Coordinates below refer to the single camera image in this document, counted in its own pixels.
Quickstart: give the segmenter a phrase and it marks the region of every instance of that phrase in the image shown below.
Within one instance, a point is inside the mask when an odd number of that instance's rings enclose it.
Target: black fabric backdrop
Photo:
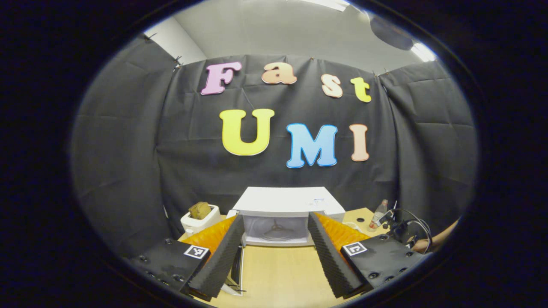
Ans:
[[[201,95],[211,64],[239,61],[226,90],[217,95]],[[293,66],[297,82],[266,84],[263,67],[271,62]],[[341,80],[343,96],[332,98],[322,91],[322,74]],[[362,77],[370,85],[372,101],[355,96],[350,79]],[[228,109],[245,110],[242,140],[256,138],[254,109],[268,108],[271,118],[270,143],[255,156],[236,156],[222,145],[219,113]],[[337,164],[317,164],[290,169],[291,134],[286,126],[303,123],[315,138],[322,125],[337,127]],[[365,124],[370,159],[355,162],[351,124]],[[301,56],[231,56],[185,65],[176,72],[165,99],[158,130],[158,160],[164,192],[164,205],[170,216],[180,218],[198,201],[218,205],[228,212],[248,186],[324,186],[347,210],[374,209],[384,198],[396,197],[396,138],[392,112],[385,91],[373,74],[353,67]]]
[[[201,95],[206,67],[240,61],[226,90]],[[263,67],[293,66],[294,84],[265,84]],[[375,77],[342,64],[302,56],[241,55],[173,70],[156,43],[137,38],[101,71],[78,112],[71,147],[82,207],[105,242],[125,256],[181,234],[180,218],[198,201],[226,213],[248,186],[325,186],[346,209],[374,210],[384,198],[407,208],[438,233],[462,213],[473,192],[477,146],[458,87],[436,62]],[[320,77],[338,76],[344,94],[326,96]],[[369,83],[371,102],[350,79]],[[275,112],[268,148],[256,156],[227,152],[219,113],[245,110],[242,140],[256,137],[254,109]],[[287,168],[286,126],[337,127],[337,164]],[[351,124],[365,124],[365,162],[351,160]],[[166,209],[169,219],[163,212]]]
[[[97,75],[75,119],[77,197],[99,235],[124,256],[170,235],[154,147],[173,66],[158,44],[135,39]]]

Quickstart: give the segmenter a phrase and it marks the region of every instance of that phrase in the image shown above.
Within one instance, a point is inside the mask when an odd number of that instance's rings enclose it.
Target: white wall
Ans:
[[[208,58],[301,55],[384,73],[421,60],[380,40],[366,14],[296,0],[207,0],[174,15]]]
[[[145,31],[146,36],[154,35],[155,41],[173,58],[181,56],[179,63],[189,64],[207,59],[200,47],[192,40],[181,24],[170,17]]]

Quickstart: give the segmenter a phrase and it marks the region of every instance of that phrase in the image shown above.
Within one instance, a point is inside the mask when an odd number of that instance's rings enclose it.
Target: black foam pad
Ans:
[[[353,293],[363,285],[356,274],[350,269],[345,260],[329,239],[318,217],[310,212],[308,229],[329,286],[336,298]]]
[[[189,286],[192,289],[206,296],[216,298],[219,295],[222,284],[225,283],[238,252],[243,232],[243,218],[238,215],[215,253],[203,266],[202,270],[190,281]]]

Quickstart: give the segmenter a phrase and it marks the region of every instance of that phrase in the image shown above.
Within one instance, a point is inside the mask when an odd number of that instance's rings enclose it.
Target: plastic bottle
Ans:
[[[373,218],[371,218],[371,222],[369,223],[369,226],[367,227],[367,231],[369,232],[375,232],[377,230],[377,225],[373,223],[373,221],[383,217],[384,214],[386,214],[388,206],[388,200],[384,199],[381,204],[377,207],[377,210],[375,210],[375,214],[373,214]]]

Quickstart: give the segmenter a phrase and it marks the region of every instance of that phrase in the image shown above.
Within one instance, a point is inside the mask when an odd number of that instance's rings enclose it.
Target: letter u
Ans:
[[[239,156],[257,155],[263,152],[270,142],[270,118],[272,109],[256,109],[251,113],[257,118],[257,138],[253,142],[243,142],[241,138],[242,119],[246,112],[240,109],[225,110],[219,114],[222,119],[222,145]]]

